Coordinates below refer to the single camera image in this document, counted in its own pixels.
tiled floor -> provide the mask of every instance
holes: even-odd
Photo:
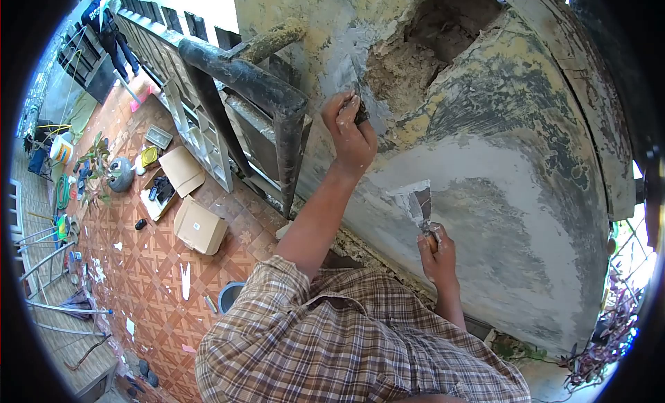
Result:
[[[149,84],[143,75],[134,79],[131,87],[140,93]],[[98,107],[77,151],[87,149],[102,130],[109,137],[112,154],[133,161],[151,124],[175,136],[169,150],[181,145],[168,110],[154,96],[149,96],[133,114],[128,96],[117,88],[104,106]],[[129,191],[112,194],[110,208],[103,204],[88,208],[82,219],[79,250],[96,281],[92,290],[97,306],[113,309],[108,322],[116,353],[133,351],[150,363],[160,379],[157,390],[139,380],[146,393],[139,392],[137,399],[199,402],[191,349],[198,347],[219,317],[208,308],[204,297],[209,295],[216,303],[227,282],[245,280],[257,260],[272,254],[275,232],[287,222],[238,179],[234,179],[233,193],[227,193],[207,176],[193,196],[230,225],[218,253],[201,255],[187,249],[173,233],[181,200],[158,223],[150,220],[138,196],[145,176],[136,176]],[[76,210],[82,213],[73,200],[69,212]],[[137,231],[134,224],[140,218],[147,218],[148,225]],[[184,300],[180,264],[187,266],[187,262],[191,264],[191,291],[189,299]],[[128,319],[136,325],[133,336],[127,329]]]

blue chair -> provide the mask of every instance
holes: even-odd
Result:
[[[46,163],[46,170],[43,172],[44,163]],[[51,158],[48,157],[46,149],[38,148],[33,151],[33,157],[30,158],[28,163],[28,171],[53,182],[51,179]]]

garden hose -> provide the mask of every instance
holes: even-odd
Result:
[[[69,203],[69,182],[67,181],[66,174],[62,174],[55,185],[55,202],[58,209],[67,208],[67,204]]]

open cardboard box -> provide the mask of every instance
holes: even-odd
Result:
[[[187,247],[212,256],[220,249],[229,225],[190,195],[182,201],[174,220],[174,233]]]
[[[154,222],[159,221],[164,213],[178,202],[179,198],[185,198],[205,182],[205,171],[183,146],[164,154],[159,158],[159,162],[161,167],[157,168],[150,176],[140,194],[141,202],[145,205],[148,215]],[[166,175],[173,188],[176,189],[176,193],[164,204],[160,204],[156,199],[154,201],[148,199],[155,178],[162,175]]]

hand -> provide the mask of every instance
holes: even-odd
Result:
[[[350,90],[332,96],[321,110],[323,123],[335,142],[335,163],[356,182],[376,155],[376,133],[370,122],[356,125],[353,121],[360,105],[360,97]]]
[[[431,223],[429,230],[436,238],[437,251],[434,254],[425,236],[418,235],[418,250],[425,276],[438,291],[459,295],[460,282],[455,275],[455,242],[448,237],[441,224]]]

